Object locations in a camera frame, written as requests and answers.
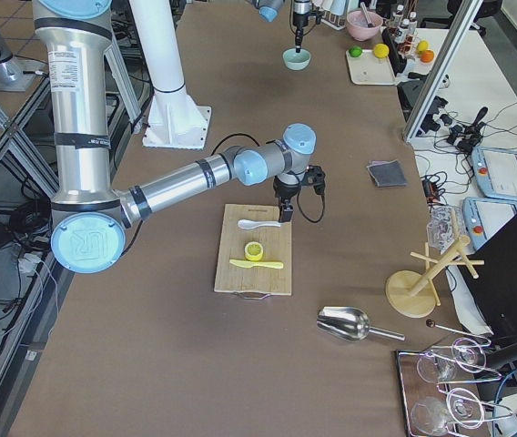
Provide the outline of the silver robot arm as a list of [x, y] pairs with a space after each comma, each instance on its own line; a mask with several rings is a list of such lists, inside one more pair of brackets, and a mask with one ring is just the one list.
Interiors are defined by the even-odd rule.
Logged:
[[[311, 127], [296, 123], [257, 147], [229, 147], [126, 191], [112, 188], [105, 98], [105, 52], [113, 44], [108, 1], [36, 1], [36, 35], [48, 52], [59, 188], [51, 201], [51, 248], [76, 273], [110, 268], [128, 248], [136, 221], [233, 179], [246, 186], [271, 180], [279, 218], [289, 221], [305, 186], [324, 175], [310, 164]], [[201, 149], [211, 110], [188, 94], [171, 9], [166, 1], [134, 1], [131, 11], [154, 90], [144, 142]]]
[[[284, 0], [255, 0], [248, 1], [266, 22], [271, 23], [281, 11]], [[313, 18], [315, 25], [321, 22], [322, 11], [309, 0], [292, 0], [289, 11], [289, 28], [294, 35], [294, 51], [302, 50], [304, 35], [308, 33], [309, 20]]]

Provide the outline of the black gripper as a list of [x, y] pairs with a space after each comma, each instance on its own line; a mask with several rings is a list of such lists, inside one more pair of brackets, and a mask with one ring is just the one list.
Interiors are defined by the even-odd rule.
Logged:
[[301, 173], [288, 172], [284, 176], [291, 176], [290, 182], [284, 182], [280, 177], [275, 177], [273, 188], [279, 204], [279, 222], [291, 222], [293, 207], [291, 200], [298, 195], [303, 187], [313, 187], [315, 193], [325, 198], [326, 174], [320, 166], [309, 165]]
[[310, 0], [291, 1], [291, 28], [295, 33], [295, 53], [299, 54], [303, 44], [303, 29], [309, 24], [309, 20], [314, 17], [316, 23], [320, 23], [322, 10], [314, 5]]

